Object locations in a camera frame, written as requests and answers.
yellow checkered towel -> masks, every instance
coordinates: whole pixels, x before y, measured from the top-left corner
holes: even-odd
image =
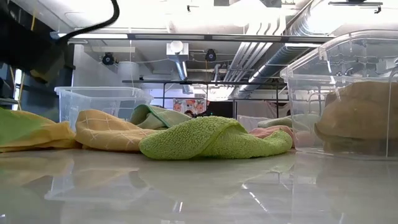
[[[77,118],[75,139],[83,149],[139,152],[141,139],[155,132],[102,111],[85,110]]]
[[[74,140],[75,133],[69,128],[69,122],[55,123],[42,116],[26,111],[10,111],[14,115],[37,121],[38,126],[23,136],[0,145],[0,152],[14,152],[38,149],[70,149],[80,147]]]

pink towel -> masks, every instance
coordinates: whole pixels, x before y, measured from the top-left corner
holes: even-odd
[[[257,138],[263,139],[270,136],[272,133],[278,130],[286,132],[287,134],[290,135],[290,137],[292,137],[292,140],[294,140],[293,131],[288,126],[283,126],[283,125],[272,126],[269,128],[254,128],[253,130],[251,130],[251,132],[249,132],[249,134],[252,134]]]

white floor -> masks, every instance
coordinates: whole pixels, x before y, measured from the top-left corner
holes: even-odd
[[[0,224],[398,223],[398,162],[0,154]]]

clear plastic bin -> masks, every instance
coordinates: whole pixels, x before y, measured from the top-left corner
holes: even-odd
[[[397,72],[393,30],[342,35],[283,69],[296,149],[396,159]]]
[[[96,109],[118,118],[130,120],[132,111],[140,104],[149,104],[153,97],[133,87],[55,87],[60,97],[60,121],[75,123],[82,110]]]

black wire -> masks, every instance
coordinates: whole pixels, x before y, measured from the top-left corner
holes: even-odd
[[[115,23],[117,21],[117,19],[119,18],[119,16],[120,16],[120,8],[119,8],[117,0],[111,0],[111,2],[112,2],[112,5],[113,5],[113,16],[112,16],[112,18],[110,18],[109,20],[107,20],[105,22],[102,22],[100,24],[96,24],[96,25],[93,25],[93,26],[90,26],[90,27],[86,27],[86,28],[83,28],[83,29],[80,29],[80,30],[76,30],[76,31],[70,32],[69,34],[59,38],[58,43],[68,42],[69,39],[71,39],[72,37],[74,37],[76,35],[92,32],[94,30],[98,30],[98,29],[107,27],[107,26]]]

